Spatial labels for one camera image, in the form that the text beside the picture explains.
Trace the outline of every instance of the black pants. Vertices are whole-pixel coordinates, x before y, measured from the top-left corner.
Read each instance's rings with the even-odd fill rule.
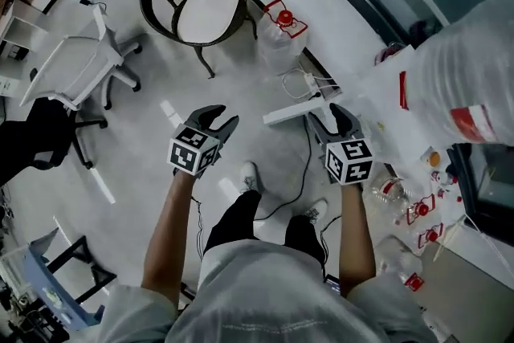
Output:
[[[206,251],[212,247],[224,243],[235,242],[243,239],[256,239],[254,236],[254,218],[261,195],[255,190],[249,190],[229,207],[213,227],[207,240]],[[295,216],[289,221],[286,230],[286,243],[284,246],[302,251],[318,260],[321,267],[324,266],[323,248],[316,237],[316,230],[306,216]]]

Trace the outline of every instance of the gray t-shirt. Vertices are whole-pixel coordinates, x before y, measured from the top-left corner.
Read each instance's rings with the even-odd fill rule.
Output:
[[[198,294],[179,318],[159,293],[115,288],[98,342],[142,341],[437,342],[397,275],[368,280],[346,300],[310,255],[258,240],[210,249]]]

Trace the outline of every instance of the apriltag cube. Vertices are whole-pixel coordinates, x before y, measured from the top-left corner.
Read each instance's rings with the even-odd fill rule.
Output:
[[[193,176],[214,163],[219,140],[184,124],[169,142],[167,162]]]
[[[368,139],[328,143],[324,165],[341,185],[364,182],[373,166],[373,151]]]

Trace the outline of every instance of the shirt sleeve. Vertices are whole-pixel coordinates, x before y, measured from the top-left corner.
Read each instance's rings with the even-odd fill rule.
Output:
[[[160,293],[132,286],[111,291],[97,343],[164,341],[177,318],[177,308]]]
[[[386,273],[356,286],[348,301],[375,320],[394,343],[437,343],[410,294],[396,273]]]

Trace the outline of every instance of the white office chair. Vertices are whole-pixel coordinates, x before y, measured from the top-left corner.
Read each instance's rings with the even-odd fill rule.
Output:
[[[101,83],[102,106],[109,110],[112,105],[108,85],[112,77],[130,86],[134,92],[141,89],[139,81],[123,70],[124,57],[132,51],[141,53],[141,45],[134,42],[120,50],[100,6],[93,8],[93,16],[98,27],[98,39],[66,36],[39,69],[20,106],[47,97],[78,111],[80,104]]]

